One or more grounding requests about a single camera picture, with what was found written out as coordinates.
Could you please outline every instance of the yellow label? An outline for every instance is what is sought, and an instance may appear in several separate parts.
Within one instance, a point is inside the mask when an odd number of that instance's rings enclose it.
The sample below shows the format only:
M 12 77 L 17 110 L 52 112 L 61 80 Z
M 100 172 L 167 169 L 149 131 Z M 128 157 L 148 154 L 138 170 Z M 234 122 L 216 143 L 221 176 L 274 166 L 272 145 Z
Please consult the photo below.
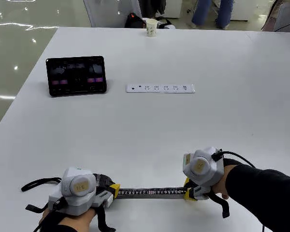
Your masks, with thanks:
M 205 161 L 202 159 L 199 159 L 193 169 L 196 173 L 201 173 L 203 171 L 204 165 L 205 165 Z
M 88 188 L 89 188 L 88 181 L 83 181 L 83 182 L 76 183 L 75 185 L 73 185 L 74 192 L 85 191 L 85 190 L 88 190 Z
M 190 153 L 186 155 L 186 165 L 190 163 Z

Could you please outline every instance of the black cable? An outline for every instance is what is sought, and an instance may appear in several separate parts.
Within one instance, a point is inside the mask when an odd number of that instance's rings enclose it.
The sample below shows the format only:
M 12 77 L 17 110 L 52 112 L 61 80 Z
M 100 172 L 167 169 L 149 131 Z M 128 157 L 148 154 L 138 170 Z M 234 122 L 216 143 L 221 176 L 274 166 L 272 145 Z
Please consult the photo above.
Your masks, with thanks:
M 244 157 L 240 156 L 239 154 L 236 154 L 235 152 L 231 152 L 231 151 L 219 151 L 218 154 L 220 154 L 220 155 L 223 155 L 223 154 L 234 155 L 234 156 L 242 159 L 246 163 L 248 163 L 251 167 L 255 168 L 255 165 L 253 165 L 251 162 L 249 162 L 247 159 L 245 159 Z
M 283 29 L 283 28 L 286 28 L 286 27 L 288 27 L 288 26 L 290 26 L 290 23 L 289 24 L 287 24 L 287 25 L 285 25 L 285 26 L 283 26 L 283 27 L 281 27 L 281 28 L 278 28 L 277 30 L 275 30 L 274 32 L 277 32 L 277 31 L 279 31 L 279 30 L 281 30 L 281 29 Z

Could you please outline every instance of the black sleeve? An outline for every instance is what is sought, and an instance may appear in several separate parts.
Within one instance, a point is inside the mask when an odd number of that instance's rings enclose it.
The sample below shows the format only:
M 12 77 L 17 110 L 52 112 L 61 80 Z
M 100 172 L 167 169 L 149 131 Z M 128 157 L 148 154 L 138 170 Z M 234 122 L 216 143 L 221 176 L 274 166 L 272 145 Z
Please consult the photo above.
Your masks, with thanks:
M 77 231 L 69 226 L 56 225 L 50 231 L 47 232 L 77 232 Z
M 290 231 L 290 177 L 275 170 L 238 165 L 228 174 L 229 196 L 274 232 Z

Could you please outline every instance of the black bag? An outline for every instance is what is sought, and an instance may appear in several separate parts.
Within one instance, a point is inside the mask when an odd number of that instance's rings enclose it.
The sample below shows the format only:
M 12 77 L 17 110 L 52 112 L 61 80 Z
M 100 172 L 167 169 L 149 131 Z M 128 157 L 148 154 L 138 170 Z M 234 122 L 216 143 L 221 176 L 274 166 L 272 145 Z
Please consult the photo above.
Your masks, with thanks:
M 125 28 L 146 28 L 146 23 L 135 13 L 130 13 L 127 17 Z
M 165 26 L 167 26 L 167 25 L 172 25 L 172 23 L 167 19 L 167 18 L 165 18 L 165 17 L 163 17 L 163 16 L 160 16 L 160 17 L 157 17 L 156 18 L 156 20 L 157 21 L 161 21 L 161 20 L 165 20 L 166 21 L 166 23 L 163 23 L 163 24 L 158 24 L 158 28 L 159 29 L 164 29 L 165 28 Z

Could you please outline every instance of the power outlet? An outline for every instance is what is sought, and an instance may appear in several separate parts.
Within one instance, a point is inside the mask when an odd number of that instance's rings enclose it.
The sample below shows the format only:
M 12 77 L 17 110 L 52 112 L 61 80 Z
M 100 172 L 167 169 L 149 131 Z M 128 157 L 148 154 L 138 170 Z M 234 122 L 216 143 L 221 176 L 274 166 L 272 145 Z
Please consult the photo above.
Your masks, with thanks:
M 127 93 L 194 93 L 194 85 L 129 84 Z

